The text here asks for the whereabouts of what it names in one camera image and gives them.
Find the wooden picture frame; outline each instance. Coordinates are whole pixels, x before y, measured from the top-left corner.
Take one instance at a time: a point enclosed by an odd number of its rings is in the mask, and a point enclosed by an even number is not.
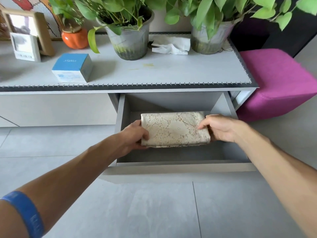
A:
[[[49,30],[47,28],[47,23],[43,13],[34,12],[34,11],[3,9],[2,14],[10,32],[37,36],[39,41],[40,54],[47,55],[47,56],[55,55],[55,50],[52,45],[51,37],[49,34]],[[16,24],[18,25],[23,24],[23,21],[20,21],[20,20],[12,21],[12,17],[15,17],[16,19],[18,19],[21,16],[30,17],[24,20],[28,25],[20,26],[20,28],[17,26],[14,26]]]

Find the blue wristband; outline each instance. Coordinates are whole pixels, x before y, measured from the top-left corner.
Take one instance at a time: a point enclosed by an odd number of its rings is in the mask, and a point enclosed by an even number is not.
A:
[[[20,214],[30,238],[41,238],[44,235],[42,218],[29,197],[20,191],[13,191],[1,199],[10,203]]]

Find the hand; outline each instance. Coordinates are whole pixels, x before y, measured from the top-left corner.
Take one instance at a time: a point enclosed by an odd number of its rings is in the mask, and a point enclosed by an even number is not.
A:
[[[134,149],[146,149],[145,146],[138,143],[141,138],[144,138],[145,140],[149,139],[149,132],[145,128],[141,127],[141,120],[134,121],[118,133],[118,135],[120,136],[123,145],[116,153],[116,158],[125,156]]]
[[[208,127],[212,140],[236,142],[239,136],[240,127],[247,124],[222,115],[207,115],[198,125],[198,129]]]

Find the cabinet top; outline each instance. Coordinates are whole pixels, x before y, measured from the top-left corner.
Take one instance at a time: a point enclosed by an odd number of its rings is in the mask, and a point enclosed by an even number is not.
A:
[[[169,34],[190,37],[189,34]],[[54,41],[54,57],[42,56],[42,62],[18,60],[9,41],[0,42],[0,92],[37,91],[104,91],[104,92],[166,92],[170,89],[237,90],[256,88],[257,83],[246,68],[239,52],[229,42],[224,50],[202,55],[190,50],[188,55],[151,52],[136,61],[126,61],[116,55],[107,35],[96,35],[100,54],[89,47],[68,48]],[[52,67],[63,53],[88,53],[93,71],[88,83],[61,83]]]

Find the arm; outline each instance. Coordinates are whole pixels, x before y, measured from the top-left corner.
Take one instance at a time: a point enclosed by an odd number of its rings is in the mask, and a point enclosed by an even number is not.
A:
[[[317,170],[280,150],[246,123],[207,116],[214,138],[236,142],[308,237],[317,237]]]
[[[136,142],[148,139],[141,121],[130,124],[66,164],[18,188],[36,206],[47,233],[86,188],[117,158],[133,149],[144,149]],[[23,220],[9,203],[0,200],[0,237],[27,238]]]

